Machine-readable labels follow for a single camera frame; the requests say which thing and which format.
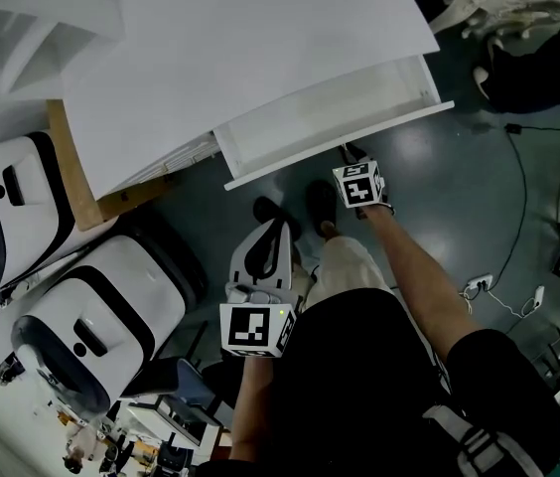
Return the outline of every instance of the black slot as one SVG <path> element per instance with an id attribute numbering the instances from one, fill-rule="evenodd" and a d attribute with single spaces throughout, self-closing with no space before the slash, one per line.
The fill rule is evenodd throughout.
<path id="1" fill-rule="evenodd" d="M 9 201 L 13 207 L 22 207 L 24 205 L 24 198 L 20 191 L 20 184 L 18 178 L 15 176 L 15 168 L 9 166 L 2 172 L 2 179 L 4 179 L 4 187 L 6 194 L 9 195 Z"/>
<path id="2" fill-rule="evenodd" d="M 105 347 L 105 345 L 101 343 L 101 341 L 99 341 L 94 334 L 92 334 L 92 331 L 83 322 L 83 320 L 77 320 L 74 323 L 72 329 L 82 340 L 84 345 L 88 347 L 88 350 L 90 350 L 90 352 L 92 352 L 94 355 L 96 355 L 97 357 L 103 357 L 108 353 L 108 349 Z"/>

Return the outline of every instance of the black and white marker cube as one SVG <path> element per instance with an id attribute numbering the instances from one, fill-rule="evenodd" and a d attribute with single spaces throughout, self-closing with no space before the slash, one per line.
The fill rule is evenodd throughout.
<path id="1" fill-rule="evenodd" d="M 281 357 L 295 323 L 291 304 L 220 304 L 222 347 L 241 357 Z"/>
<path id="2" fill-rule="evenodd" d="M 381 202 L 384 181 L 377 161 L 357 163 L 333 170 L 336 187 L 347 209 Z"/>

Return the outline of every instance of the black shirt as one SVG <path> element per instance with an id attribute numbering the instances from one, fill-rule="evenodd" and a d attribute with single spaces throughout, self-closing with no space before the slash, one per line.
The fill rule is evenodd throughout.
<path id="1" fill-rule="evenodd" d="M 273 451 L 260 464 L 217 461 L 199 476 L 461 475 L 459 448 L 423 413 L 462 409 L 470 422 L 510 435 L 546 475 L 560 457 L 560 409 L 535 369 L 505 335 L 482 330 L 459 341 L 447 362 L 454 395 L 394 295 L 348 291 L 298 318 L 274 363 Z"/>

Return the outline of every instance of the black stripe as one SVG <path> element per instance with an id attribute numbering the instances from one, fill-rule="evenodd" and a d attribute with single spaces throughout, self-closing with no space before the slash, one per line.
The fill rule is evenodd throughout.
<path id="1" fill-rule="evenodd" d="M 10 281 L 10 283 L 25 277 L 46 261 L 49 256 L 58 250 L 67 240 L 74 228 L 74 216 L 72 215 L 72 210 L 70 209 L 69 197 L 67 196 L 64 188 L 62 173 L 60 172 L 60 164 L 58 163 L 58 158 L 55 155 L 55 147 L 53 146 L 53 141 L 51 141 L 51 136 L 49 136 L 46 132 L 32 132 L 27 137 L 33 141 L 33 144 L 38 149 L 38 154 L 40 154 L 42 166 L 44 167 L 44 173 L 49 181 L 51 193 L 53 194 L 53 199 L 55 200 L 55 206 L 58 209 L 59 222 L 58 230 L 55 233 L 55 237 L 49 247 L 35 261 L 35 263 L 33 263 L 16 279 Z"/>
<path id="2" fill-rule="evenodd" d="M 101 300 L 103 300 L 117 318 L 126 326 L 130 333 L 136 338 L 143 350 L 143 364 L 152 359 L 155 341 L 152 331 L 137 312 L 132 308 L 123 295 L 112 285 L 108 278 L 99 270 L 90 265 L 82 265 L 64 274 L 57 284 L 67 279 L 79 279 L 90 286 Z"/>

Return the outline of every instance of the person's left arm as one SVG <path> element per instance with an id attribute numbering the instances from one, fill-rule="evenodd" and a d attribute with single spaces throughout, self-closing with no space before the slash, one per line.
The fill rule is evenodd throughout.
<path id="1" fill-rule="evenodd" d="M 247 357 L 233 413 L 229 459 L 260 461 L 271 441 L 269 427 L 273 361 Z"/>

